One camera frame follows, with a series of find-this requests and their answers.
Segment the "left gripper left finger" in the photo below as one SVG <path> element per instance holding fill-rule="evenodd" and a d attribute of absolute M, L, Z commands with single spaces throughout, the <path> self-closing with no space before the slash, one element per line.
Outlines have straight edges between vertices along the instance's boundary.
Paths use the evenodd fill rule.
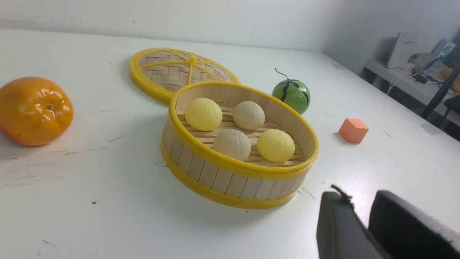
<path fill-rule="evenodd" d="M 352 196 L 335 184 L 321 196 L 316 240 L 320 259 L 391 259 L 355 213 Z"/>

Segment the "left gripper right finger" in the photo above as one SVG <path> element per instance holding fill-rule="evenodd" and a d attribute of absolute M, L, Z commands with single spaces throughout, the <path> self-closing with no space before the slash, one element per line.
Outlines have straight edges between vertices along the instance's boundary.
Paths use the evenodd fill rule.
<path fill-rule="evenodd" d="M 458 259 L 459 232 L 387 190 L 373 201 L 368 230 L 393 259 Z"/>

